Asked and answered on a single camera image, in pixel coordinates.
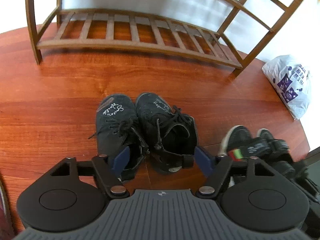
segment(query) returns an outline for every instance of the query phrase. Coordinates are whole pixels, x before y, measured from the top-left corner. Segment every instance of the circular cap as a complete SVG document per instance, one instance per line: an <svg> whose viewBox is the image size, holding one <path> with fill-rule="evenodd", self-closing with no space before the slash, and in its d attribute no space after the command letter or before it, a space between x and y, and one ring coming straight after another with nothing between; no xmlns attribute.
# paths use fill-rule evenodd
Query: circular cap
<svg viewBox="0 0 320 240"><path fill-rule="evenodd" d="M250 193L249 201L256 208L276 210L284 206L286 199L279 191L272 189L259 189Z"/></svg>
<svg viewBox="0 0 320 240"><path fill-rule="evenodd" d="M124 186L113 186L110 190L115 195L122 195L127 191Z"/></svg>
<svg viewBox="0 0 320 240"><path fill-rule="evenodd" d="M202 195L211 195L214 193L214 188L210 186L202 186L199 188L199 192Z"/></svg>
<svg viewBox="0 0 320 240"><path fill-rule="evenodd" d="M43 193L40 204L50 210L63 210L71 207L77 201L77 195L67 189L53 189Z"/></svg>

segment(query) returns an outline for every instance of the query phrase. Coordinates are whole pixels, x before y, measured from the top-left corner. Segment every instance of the shoelace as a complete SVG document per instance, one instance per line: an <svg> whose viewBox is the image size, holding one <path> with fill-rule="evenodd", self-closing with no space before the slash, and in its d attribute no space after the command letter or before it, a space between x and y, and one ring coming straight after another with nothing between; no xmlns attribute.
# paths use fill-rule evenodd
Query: shoelace
<svg viewBox="0 0 320 240"><path fill-rule="evenodd" d="M175 112L173 113L173 117L168 119L168 120L161 121L159 123L159 127L160 128L164 128L164 127L166 127L167 125L169 125L169 124L171 124L173 122L185 122L185 123L188 123L188 124L190 123L190 121L185 118L184 114L181 113L181 110L182 110L181 108L177 108L177 106L173 106L173 109L175 110ZM153 122L156 123L157 119L159 117L163 117L163 116L168 118L168 116L164 115L164 114L155 114L152 117L152 120L153 120Z"/></svg>
<svg viewBox="0 0 320 240"><path fill-rule="evenodd" d="M129 118L127 120L119 121L117 119L107 119L106 123L100 127L98 131L96 131L93 135L91 135L88 139L91 139L93 136L97 136L98 134L102 133L103 131L107 129L114 129L117 128L117 130L114 130L112 133L117 134L119 133L119 137L123 136L125 133L129 133L131 127L136 123L136 120L133 120L132 118Z"/></svg>

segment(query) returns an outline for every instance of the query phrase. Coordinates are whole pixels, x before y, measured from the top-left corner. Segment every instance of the black high-top shoe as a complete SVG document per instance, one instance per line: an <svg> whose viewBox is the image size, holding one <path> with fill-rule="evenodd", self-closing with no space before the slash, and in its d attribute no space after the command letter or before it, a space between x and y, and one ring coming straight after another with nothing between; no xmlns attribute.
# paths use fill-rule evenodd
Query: black high-top shoe
<svg viewBox="0 0 320 240"><path fill-rule="evenodd" d="M152 149L150 160L161 173L177 172L193 166L193 154L198 135L193 117L170 106L154 93L142 93L136 100L136 110L144 136Z"/></svg>
<svg viewBox="0 0 320 240"><path fill-rule="evenodd" d="M131 98L122 94L104 98L97 109L94 135L98 154L108 156L108 164L118 178L121 181L134 179L148 153L148 145L142 137Z"/></svg>

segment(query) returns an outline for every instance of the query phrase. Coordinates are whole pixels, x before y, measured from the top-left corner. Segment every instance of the purple print on bag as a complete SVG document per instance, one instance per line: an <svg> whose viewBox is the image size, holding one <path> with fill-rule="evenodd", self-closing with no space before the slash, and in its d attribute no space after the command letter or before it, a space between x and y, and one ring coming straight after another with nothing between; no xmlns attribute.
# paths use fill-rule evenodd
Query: purple print on bag
<svg viewBox="0 0 320 240"><path fill-rule="evenodd" d="M298 94L293 90L293 88L290 88L285 94L281 93L281 95L287 103L298 96Z"/></svg>
<svg viewBox="0 0 320 240"><path fill-rule="evenodd" d="M291 83L292 81L289 79L288 75L285 74L283 79L277 85L282 90L282 92L286 92Z"/></svg>

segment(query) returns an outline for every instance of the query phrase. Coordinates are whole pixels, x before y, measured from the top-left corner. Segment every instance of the gray ridged panel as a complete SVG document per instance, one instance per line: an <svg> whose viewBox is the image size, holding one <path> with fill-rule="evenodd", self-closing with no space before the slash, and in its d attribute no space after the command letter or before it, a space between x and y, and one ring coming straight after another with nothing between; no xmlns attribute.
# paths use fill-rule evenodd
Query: gray ridged panel
<svg viewBox="0 0 320 240"><path fill-rule="evenodd" d="M226 218L212 200L198 199L190 190L136 190L112 200L91 224L65 233L27 228L15 240L302 240L298 229L266 234L253 232Z"/></svg>

